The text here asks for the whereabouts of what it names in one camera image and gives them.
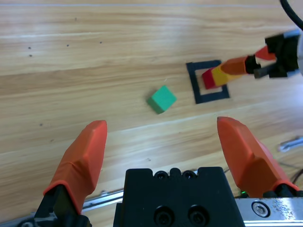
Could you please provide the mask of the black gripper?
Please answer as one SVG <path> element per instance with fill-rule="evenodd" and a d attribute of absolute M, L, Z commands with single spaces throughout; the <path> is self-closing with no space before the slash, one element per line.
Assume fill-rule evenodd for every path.
<path fill-rule="evenodd" d="M 252 75 L 256 79 L 269 76 L 271 79 L 287 78 L 298 70 L 297 49 L 299 33 L 282 33 L 265 39 L 265 46 L 255 55 L 233 58 L 221 64 L 221 71 L 227 75 Z M 267 66 L 257 63 L 256 59 L 268 61 Z"/>

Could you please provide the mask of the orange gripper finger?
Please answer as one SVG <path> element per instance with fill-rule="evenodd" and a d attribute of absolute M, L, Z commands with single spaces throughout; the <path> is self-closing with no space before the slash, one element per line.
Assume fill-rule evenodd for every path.
<path fill-rule="evenodd" d="M 97 186 L 106 140 L 106 121 L 93 121 L 68 147 L 44 191 L 34 216 L 36 227 L 91 226 L 89 218 L 82 215 L 82 208 Z"/>
<path fill-rule="evenodd" d="M 299 188 L 246 125 L 230 117 L 218 117 L 217 130 L 226 163 L 239 189 L 251 198 L 299 195 Z"/>

